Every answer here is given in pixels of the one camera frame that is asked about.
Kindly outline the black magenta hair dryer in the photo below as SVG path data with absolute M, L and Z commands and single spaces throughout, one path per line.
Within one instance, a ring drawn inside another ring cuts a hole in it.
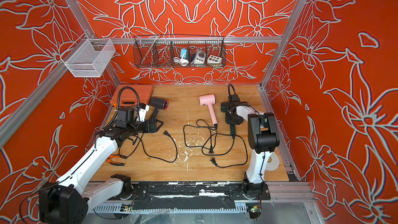
M 159 110 L 166 110 L 169 106 L 169 101 L 167 99 L 162 99 L 159 97 L 151 97 L 149 101 L 149 106 L 154 107 L 154 110 L 150 116 L 150 119 L 155 119 Z

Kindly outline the aluminium frame rail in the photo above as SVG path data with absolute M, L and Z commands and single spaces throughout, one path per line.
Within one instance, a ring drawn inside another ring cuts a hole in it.
M 96 38 L 92 39 L 92 41 L 97 42 L 98 44 L 105 44 L 107 40 L 110 39 L 114 45 L 132 45 L 136 41 L 210 41 L 210 40 L 220 40 L 224 41 L 225 44 L 279 44 L 282 42 L 281 36 L 244 36 L 244 37 L 235 37 L 235 36 L 227 36 L 227 37 L 210 37 L 210 36 L 137 36 L 132 38 Z

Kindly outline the pink hair dryer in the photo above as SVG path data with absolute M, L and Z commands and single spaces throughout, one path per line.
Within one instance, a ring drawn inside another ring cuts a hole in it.
M 201 95 L 199 97 L 200 105 L 206 105 L 209 110 L 210 118 L 214 127 L 218 126 L 217 117 L 214 111 L 214 104 L 216 103 L 214 94 Z

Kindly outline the dark green hair dryer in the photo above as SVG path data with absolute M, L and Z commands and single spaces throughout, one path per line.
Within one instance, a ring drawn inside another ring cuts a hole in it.
M 232 114 L 233 103 L 230 102 L 222 102 L 221 103 L 221 112 L 225 113 L 226 116 L 226 124 L 230 126 L 230 135 L 233 139 L 236 137 L 236 127 L 235 120 Z

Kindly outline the orange handled pliers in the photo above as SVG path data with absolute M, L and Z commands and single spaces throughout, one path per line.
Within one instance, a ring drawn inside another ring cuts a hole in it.
M 110 155 L 107 159 L 106 159 L 106 163 L 112 165 L 112 166 L 118 166 L 118 167 L 124 167 L 125 164 L 123 162 L 118 162 L 118 161 L 114 161 L 115 158 L 118 158 L 119 156 L 116 155 Z

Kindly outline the white mesh wall basket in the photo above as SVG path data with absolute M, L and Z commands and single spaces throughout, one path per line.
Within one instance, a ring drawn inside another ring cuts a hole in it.
M 111 39 L 100 41 L 104 41 L 104 44 L 95 44 L 94 41 L 83 39 L 61 59 L 74 77 L 102 76 L 116 50 Z

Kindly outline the orange plastic tool case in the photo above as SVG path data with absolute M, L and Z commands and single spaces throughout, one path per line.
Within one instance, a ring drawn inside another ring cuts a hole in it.
M 140 84 L 133 84 L 133 85 L 119 85 L 110 100 L 110 104 L 113 107 L 117 106 L 117 97 L 119 91 L 123 87 L 132 87 L 138 94 L 140 98 L 140 103 L 148 105 L 152 96 L 153 86 L 152 85 L 140 85 Z M 136 106 L 137 105 L 137 97 L 135 93 L 129 89 L 126 89 L 122 92 L 120 97 L 120 106 Z

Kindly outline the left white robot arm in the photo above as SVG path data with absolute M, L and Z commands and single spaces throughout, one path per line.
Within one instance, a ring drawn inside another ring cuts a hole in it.
M 113 197 L 128 199 L 134 194 L 130 177 L 111 176 L 100 185 L 86 189 L 96 171 L 129 137 L 138 133 L 156 133 L 156 116 L 169 106 L 166 99 L 151 97 L 154 111 L 149 119 L 140 113 L 142 103 L 138 86 L 123 86 L 117 94 L 116 114 L 102 130 L 90 150 L 54 183 L 45 183 L 38 192 L 39 220 L 46 224 L 80 224 L 88 211 Z

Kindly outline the white tape roll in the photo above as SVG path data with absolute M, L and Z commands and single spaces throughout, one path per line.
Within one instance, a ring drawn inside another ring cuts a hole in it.
M 277 156 L 276 153 L 272 153 L 266 163 L 265 170 L 266 171 L 275 171 L 276 169 L 278 169 L 279 165 L 280 165 L 279 157 Z

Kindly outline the white power strip cube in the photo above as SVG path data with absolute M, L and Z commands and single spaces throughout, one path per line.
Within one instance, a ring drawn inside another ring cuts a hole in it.
M 207 58 L 207 64 L 211 66 L 219 65 L 222 63 L 222 58 L 214 55 L 210 55 Z

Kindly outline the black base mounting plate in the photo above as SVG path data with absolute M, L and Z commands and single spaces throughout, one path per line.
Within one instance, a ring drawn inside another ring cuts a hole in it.
M 248 206 L 261 205 L 270 200 L 267 184 L 255 186 L 238 181 L 214 182 L 155 182 L 132 184 L 132 194 L 127 198 L 112 197 L 114 213 L 133 211 L 177 212 L 246 212 Z

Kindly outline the blue white small box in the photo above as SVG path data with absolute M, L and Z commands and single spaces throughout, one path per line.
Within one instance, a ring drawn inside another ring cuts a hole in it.
M 181 59 L 183 60 L 188 60 L 189 56 L 188 56 L 188 51 L 186 49 L 182 49 L 180 51 L 180 56 Z

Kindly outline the white round socket adapter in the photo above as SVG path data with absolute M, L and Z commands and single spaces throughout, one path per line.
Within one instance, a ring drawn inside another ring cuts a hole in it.
M 206 53 L 203 51 L 197 51 L 193 56 L 192 64 L 201 65 L 205 64 L 205 61 L 206 61 Z

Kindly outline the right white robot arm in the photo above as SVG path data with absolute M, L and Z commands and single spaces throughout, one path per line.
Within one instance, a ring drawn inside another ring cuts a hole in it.
M 247 137 L 252 154 L 242 181 L 243 193 L 260 192 L 265 187 L 268 161 L 280 144 L 275 115 L 258 111 L 248 102 L 241 101 L 232 84 L 228 84 L 228 100 L 221 104 L 221 111 L 225 113 L 232 136 L 236 136 L 236 125 L 244 121 L 248 124 Z

